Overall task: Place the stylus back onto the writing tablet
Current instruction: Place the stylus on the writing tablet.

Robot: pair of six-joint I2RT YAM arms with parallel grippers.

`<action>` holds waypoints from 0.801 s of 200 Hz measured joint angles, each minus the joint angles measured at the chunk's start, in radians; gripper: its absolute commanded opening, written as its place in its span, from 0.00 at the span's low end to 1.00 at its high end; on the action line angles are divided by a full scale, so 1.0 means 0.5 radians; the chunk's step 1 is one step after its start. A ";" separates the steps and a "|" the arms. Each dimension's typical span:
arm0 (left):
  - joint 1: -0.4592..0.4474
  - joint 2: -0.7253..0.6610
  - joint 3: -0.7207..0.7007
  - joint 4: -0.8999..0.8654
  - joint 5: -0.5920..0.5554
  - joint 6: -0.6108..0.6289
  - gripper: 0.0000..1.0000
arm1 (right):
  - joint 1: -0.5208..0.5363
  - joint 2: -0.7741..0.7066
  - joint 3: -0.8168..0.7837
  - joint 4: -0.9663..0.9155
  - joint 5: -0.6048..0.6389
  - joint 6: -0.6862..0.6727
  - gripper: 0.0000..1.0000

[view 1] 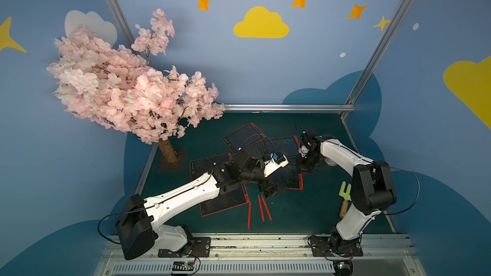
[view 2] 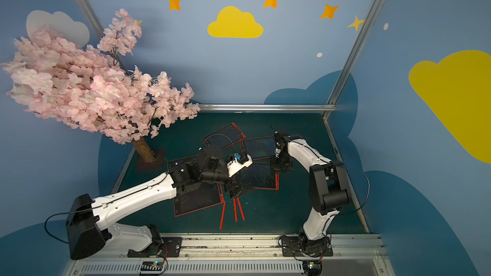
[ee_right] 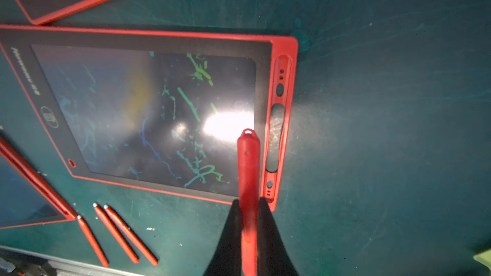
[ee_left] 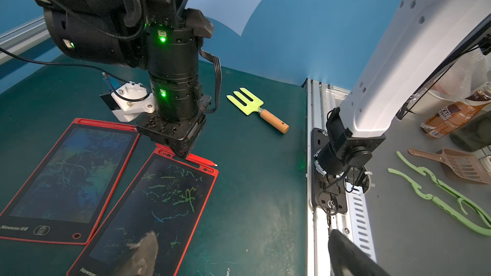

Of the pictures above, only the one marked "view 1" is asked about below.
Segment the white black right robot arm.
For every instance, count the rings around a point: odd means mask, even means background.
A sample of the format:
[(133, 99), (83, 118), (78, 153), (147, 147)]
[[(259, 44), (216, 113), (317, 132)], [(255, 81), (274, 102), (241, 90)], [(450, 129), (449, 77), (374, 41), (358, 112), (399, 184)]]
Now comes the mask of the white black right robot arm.
[(389, 165), (363, 157), (329, 135), (304, 131), (296, 159), (302, 173), (313, 172), (324, 161), (339, 166), (351, 177), (351, 206), (329, 237), (329, 251), (347, 257), (360, 249), (361, 235), (369, 223), (397, 201)]

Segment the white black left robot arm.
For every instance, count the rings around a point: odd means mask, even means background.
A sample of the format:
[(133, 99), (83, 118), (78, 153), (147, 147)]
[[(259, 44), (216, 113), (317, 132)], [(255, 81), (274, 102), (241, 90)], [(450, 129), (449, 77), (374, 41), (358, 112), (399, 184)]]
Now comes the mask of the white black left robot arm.
[(145, 199), (139, 194), (131, 196), (115, 224), (124, 258), (139, 258), (155, 244), (171, 252), (187, 254), (194, 246), (192, 233), (184, 225), (166, 225), (168, 220), (246, 183), (257, 184), (266, 198), (272, 197), (279, 187), (270, 176), (288, 163), (281, 152), (256, 158), (242, 149), (231, 160), (218, 162), (198, 178), (174, 190)]

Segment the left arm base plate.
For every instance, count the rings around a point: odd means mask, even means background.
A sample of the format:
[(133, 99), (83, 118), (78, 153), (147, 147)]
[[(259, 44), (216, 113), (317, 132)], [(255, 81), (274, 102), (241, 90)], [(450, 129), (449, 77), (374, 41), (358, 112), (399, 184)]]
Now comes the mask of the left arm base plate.
[(198, 237), (188, 241), (181, 249), (172, 252), (167, 249), (159, 249), (159, 258), (208, 258), (210, 255), (211, 238)]

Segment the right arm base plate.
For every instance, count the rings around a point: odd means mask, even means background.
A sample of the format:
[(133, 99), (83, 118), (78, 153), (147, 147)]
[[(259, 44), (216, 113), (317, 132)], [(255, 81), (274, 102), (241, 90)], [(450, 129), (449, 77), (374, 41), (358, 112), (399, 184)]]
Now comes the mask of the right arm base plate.
[(308, 237), (308, 245), (311, 247), (314, 257), (362, 257), (361, 238), (343, 240), (339, 236), (316, 236)]

